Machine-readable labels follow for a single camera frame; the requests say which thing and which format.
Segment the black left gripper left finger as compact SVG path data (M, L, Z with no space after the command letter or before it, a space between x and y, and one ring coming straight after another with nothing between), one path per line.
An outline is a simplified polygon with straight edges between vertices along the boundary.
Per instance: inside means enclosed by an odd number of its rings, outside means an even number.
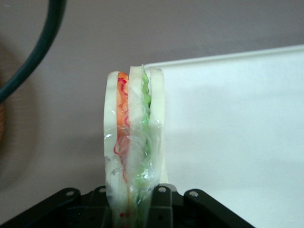
M1 224L2 228L111 228L112 213L101 186L82 195L65 188Z

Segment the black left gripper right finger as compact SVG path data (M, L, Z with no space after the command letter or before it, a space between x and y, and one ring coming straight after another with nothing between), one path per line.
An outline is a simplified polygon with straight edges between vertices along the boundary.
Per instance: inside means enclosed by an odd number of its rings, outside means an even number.
M252 228L249 222L199 189L183 195L174 185L160 184L152 193L150 228Z

